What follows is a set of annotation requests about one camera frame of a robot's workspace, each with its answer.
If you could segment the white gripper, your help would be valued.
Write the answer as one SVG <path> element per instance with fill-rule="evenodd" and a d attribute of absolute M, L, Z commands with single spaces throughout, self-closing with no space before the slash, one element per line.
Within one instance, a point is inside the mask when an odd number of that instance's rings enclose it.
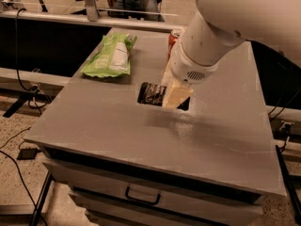
<path fill-rule="evenodd" d="M 166 70 L 161 80 L 161 85 L 166 88 L 163 108 L 176 109 L 193 94 L 193 89 L 187 83 L 201 83 L 214 73 L 217 68 L 218 64 L 211 66 L 197 64 L 184 52 L 182 44 L 176 42 L 172 47 L 170 60 L 166 65 Z"/>

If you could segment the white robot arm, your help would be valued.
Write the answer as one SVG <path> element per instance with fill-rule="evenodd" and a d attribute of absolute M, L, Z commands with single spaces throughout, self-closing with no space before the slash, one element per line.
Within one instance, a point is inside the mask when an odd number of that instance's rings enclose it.
<path fill-rule="evenodd" d="M 171 49 L 163 107 L 174 109 L 247 40 L 301 63 L 301 0 L 196 0 L 196 13 Z"/>

